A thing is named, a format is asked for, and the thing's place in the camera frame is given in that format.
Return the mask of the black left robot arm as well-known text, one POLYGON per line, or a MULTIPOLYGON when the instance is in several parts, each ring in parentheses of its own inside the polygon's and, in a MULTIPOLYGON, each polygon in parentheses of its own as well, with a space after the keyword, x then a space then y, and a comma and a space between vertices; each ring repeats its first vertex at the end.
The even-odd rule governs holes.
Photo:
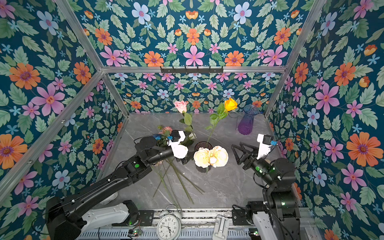
POLYGON ((134 226, 140 212, 131 200, 96 209, 108 203, 119 190, 129 187, 152 171, 152 165, 174 157, 182 164, 190 160, 188 147, 193 143, 188 132, 173 131, 165 147, 154 136, 141 138, 135 144, 136 154, 123 161, 111 174, 95 184, 64 198, 51 198, 46 205, 45 219, 52 240, 75 240, 82 233, 107 225, 134 226))

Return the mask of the pink rose stem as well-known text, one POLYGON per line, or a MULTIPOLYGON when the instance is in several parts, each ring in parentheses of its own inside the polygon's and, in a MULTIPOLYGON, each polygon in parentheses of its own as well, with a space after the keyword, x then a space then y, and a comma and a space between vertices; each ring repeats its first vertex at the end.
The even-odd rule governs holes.
POLYGON ((192 125, 192 115, 187 112, 188 102, 176 101, 174 102, 174 106, 177 111, 183 115, 183 118, 180 120, 180 122, 186 125, 185 131, 188 132, 186 134, 186 140, 183 141, 183 145, 189 147, 195 142, 196 134, 192 125))

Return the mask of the yellow rose stem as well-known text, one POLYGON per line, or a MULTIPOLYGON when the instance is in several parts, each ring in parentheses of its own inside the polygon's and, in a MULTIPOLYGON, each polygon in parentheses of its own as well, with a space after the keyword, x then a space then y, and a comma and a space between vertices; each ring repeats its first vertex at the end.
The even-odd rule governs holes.
POLYGON ((213 133, 215 132, 219 122, 224 120, 229 115, 229 112, 234 111, 237 108, 238 103, 232 98, 229 98, 228 100, 225 100, 223 103, 219 104, 217 112, 210 115, 210 125, 207 127, 207 130, 210 130, 211 132, 206 141, 207 144, 210 142, 210 139, 213 136, 213 133))

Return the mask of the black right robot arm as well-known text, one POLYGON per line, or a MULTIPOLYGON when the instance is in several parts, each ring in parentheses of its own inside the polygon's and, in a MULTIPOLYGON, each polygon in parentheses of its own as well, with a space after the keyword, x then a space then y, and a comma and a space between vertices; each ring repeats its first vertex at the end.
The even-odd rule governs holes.
POLYGON ((244 170, 252 170, 254 177, 265 182, 261 186, 263 200, 250 201, 245 207, 245 218, 255 227, 252 237, 261 240, 299 240, 300 210, 293 190, 295 165, 286 158, 269 161, 274 146, 260 143, 259 147, 241 142, 232 145, 236 162, 244 170))

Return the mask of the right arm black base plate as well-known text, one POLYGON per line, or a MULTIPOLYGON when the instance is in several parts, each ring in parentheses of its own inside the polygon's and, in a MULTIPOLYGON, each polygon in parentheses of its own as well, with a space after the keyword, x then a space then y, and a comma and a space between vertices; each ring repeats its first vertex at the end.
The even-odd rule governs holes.
POLYGON ((232 209, 232 221, 234 226, 253 226, 243 209, 232 209))

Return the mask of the dark pink ribbed glass vase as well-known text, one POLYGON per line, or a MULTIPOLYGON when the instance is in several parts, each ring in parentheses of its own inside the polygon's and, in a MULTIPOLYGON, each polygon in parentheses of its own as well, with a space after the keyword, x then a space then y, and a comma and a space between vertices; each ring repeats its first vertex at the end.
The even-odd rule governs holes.
POLYGON ((206 174, 212 168, 214 163, 213 156, 211 156, 210 152, 212 149, 212 145, 206 142, 199 142, 195 146, 194 162, 200 173, 206 174))

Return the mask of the cream double-bloom flower stem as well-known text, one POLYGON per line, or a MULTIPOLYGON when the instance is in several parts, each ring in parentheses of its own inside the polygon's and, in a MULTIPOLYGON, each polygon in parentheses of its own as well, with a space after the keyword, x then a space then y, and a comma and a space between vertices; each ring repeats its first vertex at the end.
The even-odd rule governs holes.
POLYGON ((211 150, 199 148, 194 153, 194 162, 196 168, 201 173, 207 173, 211 168, 224 167, 229 160, 229 154, 221 146, 215 146, 211 150))

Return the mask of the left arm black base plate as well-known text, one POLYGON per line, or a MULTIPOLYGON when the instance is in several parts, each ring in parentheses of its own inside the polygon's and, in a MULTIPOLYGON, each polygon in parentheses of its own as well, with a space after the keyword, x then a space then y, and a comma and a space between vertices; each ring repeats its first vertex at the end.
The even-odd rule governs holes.
POLYGON ((155 211, 139 210, 132 216, 128 216, 122 223, 112 224, 113 227, 149 227, 154 220, 155 211))

